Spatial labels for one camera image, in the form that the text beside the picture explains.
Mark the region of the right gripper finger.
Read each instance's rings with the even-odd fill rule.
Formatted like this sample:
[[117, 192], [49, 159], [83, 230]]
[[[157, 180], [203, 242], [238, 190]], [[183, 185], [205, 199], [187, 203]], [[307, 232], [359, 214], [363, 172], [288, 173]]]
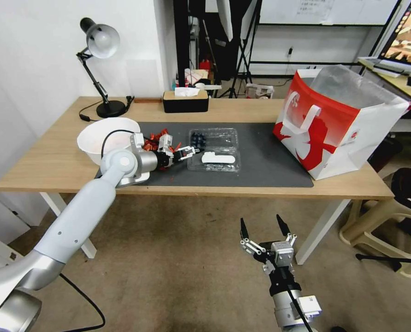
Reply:
[[288, 224], [279, 216], [279, 214], [276, 214], [276, 219], [281, 233], [285, 237], [285, 241], [293, 247], [296, 242], [297, 235], [290, 231]]
[[240, 219], [240, 237], [240, 246], [248, 254], [252, 255], [253, 257], [272, 257], [272, 253], [270, 251], [257, 244], [256, 242], [250, 240], [248, 230], [243, 218]]

